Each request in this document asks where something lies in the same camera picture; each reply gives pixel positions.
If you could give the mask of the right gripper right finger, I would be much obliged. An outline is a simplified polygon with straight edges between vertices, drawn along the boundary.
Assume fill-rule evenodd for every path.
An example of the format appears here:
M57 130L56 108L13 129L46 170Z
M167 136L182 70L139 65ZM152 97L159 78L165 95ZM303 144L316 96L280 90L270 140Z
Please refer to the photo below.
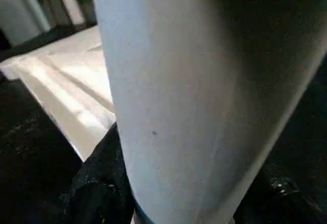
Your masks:
M326 211L283 172L263 167L233 218L235 223L326 223Z

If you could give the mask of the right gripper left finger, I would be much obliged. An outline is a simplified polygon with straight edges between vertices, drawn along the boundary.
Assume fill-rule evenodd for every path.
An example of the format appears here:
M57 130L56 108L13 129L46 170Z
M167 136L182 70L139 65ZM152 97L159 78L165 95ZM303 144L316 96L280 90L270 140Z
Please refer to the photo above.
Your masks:
M118 126L113 124L74 176L63 223L131 223L134 207Z

